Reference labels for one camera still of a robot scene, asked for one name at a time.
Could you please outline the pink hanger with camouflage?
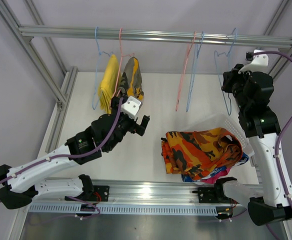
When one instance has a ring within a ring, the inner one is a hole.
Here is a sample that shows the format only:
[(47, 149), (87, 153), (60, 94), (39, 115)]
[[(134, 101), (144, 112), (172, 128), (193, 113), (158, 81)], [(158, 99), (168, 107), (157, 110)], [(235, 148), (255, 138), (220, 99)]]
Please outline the pink hanger with camouflage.
[(115, 81), (115, 87), (114, 87), (114, 92), (113, 92), (112, 97), (115, 97), (117, 95), (117, 87), (118, 87), (118, 82), (119, 82), (119, 78), (120, 78), (120, 73), (121, 73), (121, 67), (122, 67), (123, 58), (125, 58), (125, 57), (134, 57), (135, 56), (134, 53), (126, 54), (126, 55), (123, 54), (122, 31), (123, 31), (123, 28), (121, 27), (119, 29), (119, 35), (118, 35), (119, 50), (120, 50), (120, 60), (119, 60), (119, 66), (118, 66), (118, 71), (117, 71), (117, 76), (116, 76), (116, 81)]

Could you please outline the blue white patterned trousers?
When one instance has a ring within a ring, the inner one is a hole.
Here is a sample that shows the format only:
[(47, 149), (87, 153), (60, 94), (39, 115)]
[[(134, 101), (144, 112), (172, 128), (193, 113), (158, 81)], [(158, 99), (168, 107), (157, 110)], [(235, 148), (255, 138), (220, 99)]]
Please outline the blue white patterned trousers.
[[(208, 179), (208, 178), (214, 176), (215, 174), (217, 174), (218, 172), (223, 171), (225, 169), (231, 170), (231, 168), (244, 165), (248, 160), (249, 160), (249, 156), (247, 154), (243, 153), (241, 160), (239, 162), (237, 162), (234, 166), (232, 166), (232, 167), (222, 166), (222, 167), (215, 168), (208, 176), (206, 176), (202, 179)], [(181, 179), (185, 183), (195, 183), (197, 185), (205, 184), (204, 182), (201, 182), (201, 179), (200, 180), (192, 180), (188, 175), (181, 175)]]

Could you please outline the blue hanger with blue trousers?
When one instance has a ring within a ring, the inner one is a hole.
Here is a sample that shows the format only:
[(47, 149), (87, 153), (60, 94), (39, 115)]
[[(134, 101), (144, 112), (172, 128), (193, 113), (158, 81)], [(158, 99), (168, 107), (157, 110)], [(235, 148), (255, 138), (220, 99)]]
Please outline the blue hanger with blue trousers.
[(196, 72), (197, 72), (197, 66), (198, 66), (198, 60), (199, 60), (204, 37), (205, 37), (205, 32), (202, 31), (200, 43), (195, 44), (194, 51), (193, 51), (193, 59), (192, 59), (192, 66), (191, 66), (189, 90), (188, 90), (188, 96), (187, 96), (186, 112), (188, 112), (190, 109), (193, 87), (194, 87), (194, 82), (195, 82), (195, 77), (196, 77)]

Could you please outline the white plastic basket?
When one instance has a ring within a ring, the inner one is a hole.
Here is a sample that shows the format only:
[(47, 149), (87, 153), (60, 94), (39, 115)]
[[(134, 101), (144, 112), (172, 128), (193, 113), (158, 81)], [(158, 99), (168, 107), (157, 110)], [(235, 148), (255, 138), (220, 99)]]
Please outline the white plastic basket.
[(243, 152), (252, 157), (255, 153), (248, 138), (246, 138), (244, 131), (240, 124), (232, 117), (224, 113), (214, 113), (205, 118), (199, 119), (185, 127), (182, 131), (185, 132), (202, 132), (215, 128), (224, 128), (233, 134), (240, 142)]

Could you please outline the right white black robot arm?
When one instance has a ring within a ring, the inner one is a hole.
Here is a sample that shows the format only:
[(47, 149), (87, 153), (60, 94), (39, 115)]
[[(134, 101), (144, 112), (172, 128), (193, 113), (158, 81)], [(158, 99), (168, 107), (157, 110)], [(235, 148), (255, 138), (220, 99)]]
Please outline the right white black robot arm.
[(239, 122), (215, 113), (196, 121), (187, 130), (223, 127), (239, 138), (243, 151), (259, 168), (263, 192), (248, 188), (234, 177), (225, 177), (214, 185), (214, 198), (219, 202), (229, 198), (237, 201), (247, 208), (257, 226), (292, 219), (292, 185), (280, 143), (284, 131), (268, 106), (274, 91), (273, 78), (259, 66), (237, 64), (223, 73), (221, 89), (233, 94), (239, 107)]

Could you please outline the blue hanger with orange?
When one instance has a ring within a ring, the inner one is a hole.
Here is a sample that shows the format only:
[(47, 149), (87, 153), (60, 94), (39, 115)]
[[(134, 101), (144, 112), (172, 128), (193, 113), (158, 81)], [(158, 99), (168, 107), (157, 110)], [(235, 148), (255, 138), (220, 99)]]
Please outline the blue hanger with orange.
[[(237, 40), (237, 37), (238, 37), (238, 28), (235, 27), (233, 29), (233, 31), (231, 32), (231, 35), (234, 35), (234, 39), (229, 47), (229, 50), (227, 52), (218, 52), (217, 50), (214, 51), (213, 53), (213, 59), (214, 59), (214, 65), (215, 65), (215, 70), (216, 70), (216, 73), (217, 73), (217, 77), (218, 77), (218, 81), (219, 81), (219, 85), (220, 87), (223, 86), (223, 83), (222, 83), (222, 72), (220, 71), (220, 68), (219, 68), (219, 64), (218, 64), (218, 59), (221, 57), (221, 56), (225, 56), (226, 59), (227, 59), (227, 67), (228, 67), (228, 70), (230, 71), (231, 70), (231, 55), (232, 55), (232, 49), (233, 49), (233, 46)], [(230, 97), (230, 94), (228, 93), (227, 96), (225, 95), (225, 93), (223, 91), (221, 91), (221, 94), (222, 94), (222, 98), (223, 98), (223, 101), (224, 101), (224, 105), (225, 105), (225, 109), (226, 109), (226, 112), (227, 112), (227, 115), (228, 116), (231, 116), (232, 114), (232, 99)]]

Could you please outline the pink wire hanger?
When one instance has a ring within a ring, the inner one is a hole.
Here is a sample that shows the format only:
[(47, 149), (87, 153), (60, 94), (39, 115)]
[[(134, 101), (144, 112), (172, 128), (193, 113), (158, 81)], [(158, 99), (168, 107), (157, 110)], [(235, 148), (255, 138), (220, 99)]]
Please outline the pink wire hanger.
[(195, 39), (196, 39), (196, 35), (197, 35), (197, 32), (194, 31), (192, 40), (187, 45), (187, 48), (186, 48), (184, 62), (183, 62), (183, 68), (182, 68), (182, 72), (181, 72), (180, 79), (179, 79), (179, 84), (178, 84), (178, 91), (177, 91), (177, 98), (176, 98), (176, 105), (175, 105), (175, 111), (176, 112), (179, 109), (181, 93), (182, 93), (182, 89), (183, 89), (183, 83), (184, 83), (184, 78), (185, 78), (186, 69), (187, 69), (187, 65), (188, 65), (189, 55), (190, 55), (190, 52), (191, 52), (192, 47), (194, 45), (194, 42), (195, 42)]

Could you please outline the orange camouflage trousers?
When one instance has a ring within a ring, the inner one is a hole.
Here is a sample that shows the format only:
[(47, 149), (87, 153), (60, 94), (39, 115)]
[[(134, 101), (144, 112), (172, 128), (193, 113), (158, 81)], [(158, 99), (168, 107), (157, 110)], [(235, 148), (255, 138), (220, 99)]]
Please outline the orange camouflage trousers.
[(240, 141), (222, 127), (205, 131), (168, 131), (161, 139), (167, 174), (201, 180), (213, 170), (231, 168), (243, 157)]

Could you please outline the green camouflage trousers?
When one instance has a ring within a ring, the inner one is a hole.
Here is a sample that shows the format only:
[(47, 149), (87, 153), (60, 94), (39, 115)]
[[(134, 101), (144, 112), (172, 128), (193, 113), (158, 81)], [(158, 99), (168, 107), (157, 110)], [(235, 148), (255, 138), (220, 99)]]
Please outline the green camouflage trousers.
[(143, 100), (142, 74), (137, 58), (131, 57), (125, 65), (124, 71), (118, 80), (116, 95), (120, 97), (133, 96), (139, 101)]

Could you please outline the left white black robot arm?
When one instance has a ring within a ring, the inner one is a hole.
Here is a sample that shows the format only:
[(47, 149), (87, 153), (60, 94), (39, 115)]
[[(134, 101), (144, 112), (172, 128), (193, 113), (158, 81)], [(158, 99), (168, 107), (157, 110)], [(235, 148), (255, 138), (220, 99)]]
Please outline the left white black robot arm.
[(126, 133), (143, 136), (150, 121), (143, 116), (137, 123), (142, 102), (133, 96), (113, 97), (111, 112), (101, 115), (84, 131), (65, 144), (27, 164), (0, 166), (0, 202), (9, 210), (19, 209), (38, 199), (66, 201), (99, 200), (91, 178), (81, 174), (66, 180), (49, 177), (63, 170), (79, 167), (112, 151)]

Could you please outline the pink trousers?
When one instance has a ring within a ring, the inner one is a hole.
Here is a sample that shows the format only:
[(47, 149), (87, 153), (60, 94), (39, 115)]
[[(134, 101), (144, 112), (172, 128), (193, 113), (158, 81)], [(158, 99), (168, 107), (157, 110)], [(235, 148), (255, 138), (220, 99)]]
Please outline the pink trousers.
[(227, 176), (229, 172), (230, 172), (230, 169), (227, 168), (225, 170), (222, 170), (222, 171), (216, 173), (214, 176), (211, 176), (207, 179), (201, 179), (200, 181), (202, 183), (206, 183), (206, 184), (215, 184), (219, 178)]

